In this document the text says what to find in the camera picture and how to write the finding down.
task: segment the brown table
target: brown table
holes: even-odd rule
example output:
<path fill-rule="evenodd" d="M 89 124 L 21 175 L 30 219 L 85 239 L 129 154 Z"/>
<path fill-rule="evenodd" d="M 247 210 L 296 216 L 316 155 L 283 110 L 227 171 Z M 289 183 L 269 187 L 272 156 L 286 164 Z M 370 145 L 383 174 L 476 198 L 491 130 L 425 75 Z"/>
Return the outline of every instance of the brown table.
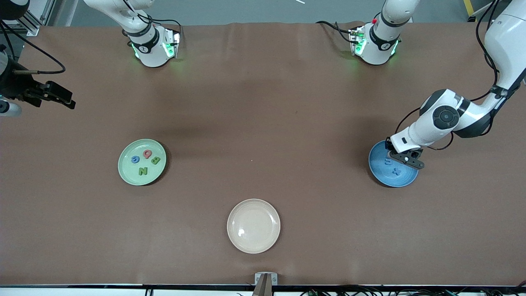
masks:
<path fill-rule="evenodd" d="M 1 119 L 1 284 L 245 283 L 265 270 L 282 284 L 501 285 L 526 275 L 523 89 L 489 135 L 425 150 L 409 187 L 379 185 L 368 169 L 371 147 L 433 91 L 489 89 L 473 24 L 409 24 L 382 66 L 315 24 L 186 27 L 182 59 L 161 68 L 134 59 L 118 27 L 44 27 L 33 40 L 67 67 L 39 80 L 70 89 L 77 108 L 22 103 L 22 117 Z M 56 68 L 30 47 L 21 63 Z M 170 162 L 157 183 L 135 187 L 117 159 L 142 138 L 162 142 Z M 282 223 L 258 255 L 226 232 L 249 198 Z"/>

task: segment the white plate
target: white plate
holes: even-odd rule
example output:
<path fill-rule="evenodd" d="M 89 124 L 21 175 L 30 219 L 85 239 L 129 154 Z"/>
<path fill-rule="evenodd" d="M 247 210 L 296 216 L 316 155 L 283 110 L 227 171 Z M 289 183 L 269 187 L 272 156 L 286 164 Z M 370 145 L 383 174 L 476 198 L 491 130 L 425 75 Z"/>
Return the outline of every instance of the white plate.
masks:
<path fill-rule="evenodd" d="M 228 237 L 245 253 L 258 254 L 270 249 L 278 240 L 280 229 L 278 212 L 264 200 L 242 201 L 228 216 Z"/>

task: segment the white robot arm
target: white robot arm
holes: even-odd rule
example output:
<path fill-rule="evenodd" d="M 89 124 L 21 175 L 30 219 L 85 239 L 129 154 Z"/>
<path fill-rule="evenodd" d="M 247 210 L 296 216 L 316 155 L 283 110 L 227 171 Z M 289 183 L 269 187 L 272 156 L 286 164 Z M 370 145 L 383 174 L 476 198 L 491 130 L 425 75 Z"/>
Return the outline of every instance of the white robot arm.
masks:
<path fill-rule="evenodd" d="M 387 141 L 389 155 L 416 169 L 421 149 L 450 132 L 462 138 L 482 135 L 526 76 L 526 0 L 513 0 L 487 31 L 484 45 L 500 77 L 478 105 L 451 90 L 434 92 L 420 107 L 420 117 Z"/>
<path fill-rule="evenodd" d="M 159 67 L 176 57 L 179 33 L 154 25 L 141 9 L 152 6 L 154 0 L 84 0 L 115 20 L 132 42 L 135 55 L 148 67 Z"/>
<path fill-rule="evenodd" d="M 420 0 L 386 0 L 378 19 L 351 33 L 352 52 L 365 62 L 380 65 L 395 53 L 403 26 L 413 16 Z"/>

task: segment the green plate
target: green plate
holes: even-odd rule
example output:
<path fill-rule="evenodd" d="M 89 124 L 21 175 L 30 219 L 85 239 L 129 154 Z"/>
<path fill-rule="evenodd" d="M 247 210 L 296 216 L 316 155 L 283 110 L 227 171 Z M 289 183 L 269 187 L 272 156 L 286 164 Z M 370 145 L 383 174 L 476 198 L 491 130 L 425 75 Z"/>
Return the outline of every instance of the green plate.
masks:
<path fill-rule="evenodd" d="M 159 142 L 142 139 L 129 144 L 120 154 L 119 175 L 126 183 L 141 186 L 155 181 L 166 166 L 166 152 Z"/>

